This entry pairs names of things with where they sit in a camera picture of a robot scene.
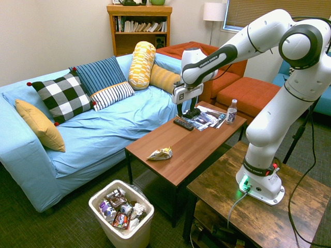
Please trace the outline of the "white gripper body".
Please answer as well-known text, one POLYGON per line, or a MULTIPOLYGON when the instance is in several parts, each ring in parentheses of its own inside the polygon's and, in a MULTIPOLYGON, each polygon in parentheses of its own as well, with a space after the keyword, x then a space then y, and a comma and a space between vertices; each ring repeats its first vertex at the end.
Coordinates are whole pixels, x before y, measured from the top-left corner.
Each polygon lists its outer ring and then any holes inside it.
POLYGON ((189 99, 195 98, 202 94, 203 87, 203 83, 191 89, 187 88, 185 84, 176 86, 173 89, 172 102, 175 104, 181 104, 189 99))

